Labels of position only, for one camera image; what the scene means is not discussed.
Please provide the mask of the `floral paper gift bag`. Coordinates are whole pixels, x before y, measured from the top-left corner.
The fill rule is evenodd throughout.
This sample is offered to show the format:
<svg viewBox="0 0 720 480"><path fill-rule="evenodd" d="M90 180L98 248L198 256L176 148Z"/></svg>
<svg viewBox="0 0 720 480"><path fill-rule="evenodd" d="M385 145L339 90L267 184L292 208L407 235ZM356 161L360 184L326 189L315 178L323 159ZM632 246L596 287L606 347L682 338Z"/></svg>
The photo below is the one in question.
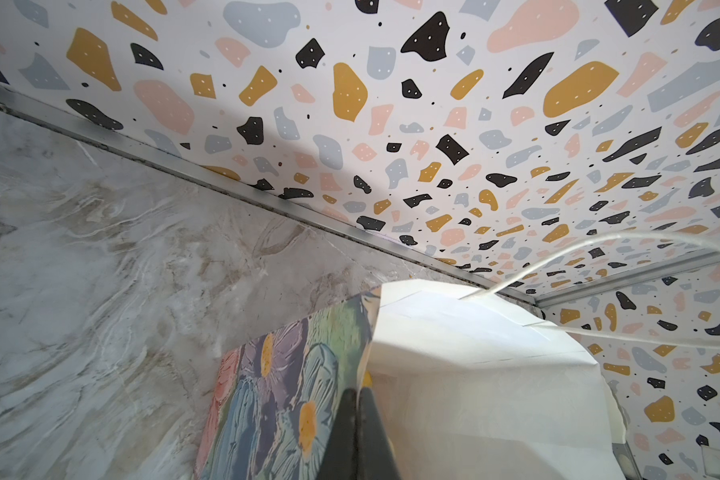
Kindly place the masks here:
<svg viewBox="0 0 720 480"><path fill-rule="evenodd" d="M693 244L619 232L567 244ZM421 279L349 297L227 352L198 479L316 479L342 393L372 390L400 479L720 479L720 266L554 301L548 256L487 289Z"/></svg>

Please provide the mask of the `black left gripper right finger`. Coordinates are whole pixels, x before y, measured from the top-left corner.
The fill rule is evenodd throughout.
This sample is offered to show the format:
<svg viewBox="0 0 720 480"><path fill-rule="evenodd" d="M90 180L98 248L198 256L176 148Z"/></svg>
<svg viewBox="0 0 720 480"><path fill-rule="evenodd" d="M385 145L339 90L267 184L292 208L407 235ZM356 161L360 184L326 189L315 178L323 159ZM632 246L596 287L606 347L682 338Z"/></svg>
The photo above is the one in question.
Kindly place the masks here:
<svg viewBox="0 0 720 480"><path fill-rule="evenodd" d="M400 479L374 394L368 387L363 387L359 393L356 416L356 457L358 479Z"/></svg>

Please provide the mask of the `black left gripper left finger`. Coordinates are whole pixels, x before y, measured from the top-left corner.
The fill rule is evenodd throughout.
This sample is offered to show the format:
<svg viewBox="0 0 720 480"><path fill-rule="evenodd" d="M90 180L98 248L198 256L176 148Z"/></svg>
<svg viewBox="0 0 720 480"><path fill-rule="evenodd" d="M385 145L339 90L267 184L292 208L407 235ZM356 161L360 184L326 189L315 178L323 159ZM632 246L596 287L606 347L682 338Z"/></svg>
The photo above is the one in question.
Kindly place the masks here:
<svg viewBox="0 0 720 480"><path fill-rule="evenodd" d="M346 389L341 395L317 480L357 478L357 396L356 389Z"/></svg>

